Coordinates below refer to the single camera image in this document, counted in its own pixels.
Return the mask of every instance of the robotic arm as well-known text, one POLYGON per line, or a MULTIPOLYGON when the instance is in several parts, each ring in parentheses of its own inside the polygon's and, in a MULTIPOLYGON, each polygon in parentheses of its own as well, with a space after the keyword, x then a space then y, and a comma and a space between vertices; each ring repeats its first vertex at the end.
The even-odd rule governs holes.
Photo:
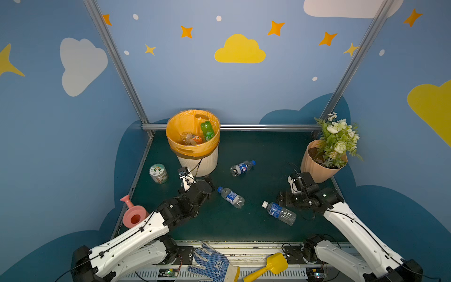
POLYGON ((412 259, 405 261, 384 244, 335 189, 320 189, 308 172, 290 175, 288 183, 291 191, 279 193, 277 201, 280 206, 312 209, 322 214, 364 258, 364 261, 359 260, 316 235, 304 242, 302 252, 306 263, 327 262, 356 282, 421 281, 422 268, 412 259))
POLYGON ((208 177, 194 180, 186 167, 179 169, 179 176, 183 180, 179 196, 164 201, 140 224, 109 242, 74 252, 74 282, 114 282, 144 265, 174 261, 177 245, 163 235, 196 217, 214 190, 208 177))

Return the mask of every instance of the yellow garbage bag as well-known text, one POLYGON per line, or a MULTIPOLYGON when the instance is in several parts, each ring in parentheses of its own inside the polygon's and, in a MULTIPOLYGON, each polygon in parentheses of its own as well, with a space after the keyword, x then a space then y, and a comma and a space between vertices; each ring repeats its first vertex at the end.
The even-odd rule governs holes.
POLYGON ((177 156, 185 159, 201 159, 209 156, 219 144, 219 131, 221 123, 219 119, 209 111, 188 110, 182 111, 169 119, 166 126, 166 136, 170 148, 177 156), (190 132, 203 136, 200 124, 210 121, 215 131, 215 136, 208 142, 198 145, 182 145, 182 133, 190 132))

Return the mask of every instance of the blue dotted glove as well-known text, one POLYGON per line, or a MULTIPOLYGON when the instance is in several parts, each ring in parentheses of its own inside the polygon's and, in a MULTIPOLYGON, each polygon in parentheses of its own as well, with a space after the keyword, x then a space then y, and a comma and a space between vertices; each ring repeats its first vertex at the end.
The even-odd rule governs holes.
POLYGON ((200 267, 189 265, 188 271, 206 276, 199 281, 236 282, 239 267, 233 266, 223 254, 215 251, 209 244, 203 242, 201 248, 194 249, 194 258, 200 267))

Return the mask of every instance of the green plastic bottle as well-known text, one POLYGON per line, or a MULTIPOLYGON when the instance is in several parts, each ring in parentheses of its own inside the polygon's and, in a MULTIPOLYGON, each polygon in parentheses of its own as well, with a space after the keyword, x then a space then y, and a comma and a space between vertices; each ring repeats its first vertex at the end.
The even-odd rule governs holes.
POLYGON ((210 141, 215 136, 215 131, 209 121, 200 124, 200 129, 202 129, 205 141, 210 141))

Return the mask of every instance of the peach flower pot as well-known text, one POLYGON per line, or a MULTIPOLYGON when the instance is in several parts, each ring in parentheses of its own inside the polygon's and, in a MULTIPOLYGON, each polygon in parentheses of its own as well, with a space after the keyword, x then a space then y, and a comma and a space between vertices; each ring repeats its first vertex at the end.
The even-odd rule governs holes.
MULTIPOLYGON (((301 172, 310 172, 310 174, 312 175, 313 180, 316 183, 321 183, 326 181, 327 179, 331 178, 332 176, 334 176, 341 168, 337 168, 337 169, 330 169, 327 167, 323 167, 322 165, 317 164, 312 157, 310 157, 310 155, 308 154, 308 149, 313 148, 313 147, 318 147, 320 140, 315 140, 312 141, 308 144, 307 149, 305 149, 305 154, 304 157, 302 158, 302 163, 301 163, 301 172)), ((343 161, 345 161, 346 163, 348 162, 348 157, 345 155, 343 155, 341 157, 341 159, 343 161)))

